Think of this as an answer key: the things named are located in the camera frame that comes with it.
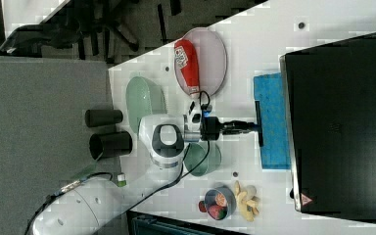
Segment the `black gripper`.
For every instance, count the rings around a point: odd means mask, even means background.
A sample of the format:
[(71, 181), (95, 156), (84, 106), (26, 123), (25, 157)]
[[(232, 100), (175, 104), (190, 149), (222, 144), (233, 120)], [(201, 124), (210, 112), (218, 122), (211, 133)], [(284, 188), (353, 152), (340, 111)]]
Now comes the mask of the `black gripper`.
[(203, 117), (201, 121), (201, 139), (203, 141), (216, 141), (219, 135), (229, 127), (233, 134), (246, 134), (258, 132), (259, 126), (253, 122), (233, 120), (229, 122), (220, 122), (217, 117)]

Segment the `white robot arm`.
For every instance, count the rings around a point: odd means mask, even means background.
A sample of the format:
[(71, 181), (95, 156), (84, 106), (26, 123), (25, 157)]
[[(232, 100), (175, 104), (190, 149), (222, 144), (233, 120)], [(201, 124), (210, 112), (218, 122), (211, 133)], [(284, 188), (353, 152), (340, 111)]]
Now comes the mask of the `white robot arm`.
[(31, 235), (93, 235), (101, 227), (133, 209), (146, 198), (182, 178), (183, 157), (191, 143), (215, 141), (221, 135), (261, 133), (254, 122), (221, 122), (211, 108), (193, 102), (183, 116), (169, 114), (141, 118), (138, 137), (148, 150), (149, 167), (139, 178), (119, 186), (97, 173), (62, 187), (34, 216)]

